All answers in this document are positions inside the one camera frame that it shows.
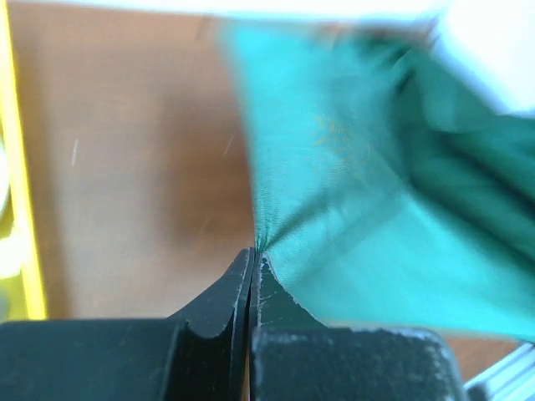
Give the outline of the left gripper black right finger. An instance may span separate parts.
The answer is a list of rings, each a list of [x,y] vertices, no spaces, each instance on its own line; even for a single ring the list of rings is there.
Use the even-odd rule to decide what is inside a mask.
[[[250,302],[252,400],[466,400],[435,332],[327,327],[298,305],[257,256]]]

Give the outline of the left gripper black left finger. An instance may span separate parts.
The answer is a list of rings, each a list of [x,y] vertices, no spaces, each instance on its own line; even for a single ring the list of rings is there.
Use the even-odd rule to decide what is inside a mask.
[[[4,400],[238,400],[254,251],[164,318],[5,322]]]

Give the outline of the dark green cloth napkin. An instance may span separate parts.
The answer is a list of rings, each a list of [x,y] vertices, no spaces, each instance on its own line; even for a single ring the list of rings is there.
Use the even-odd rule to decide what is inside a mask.
[[[255,246],[320,322],[534,337],[534,119],[415,43],[229,23]]]

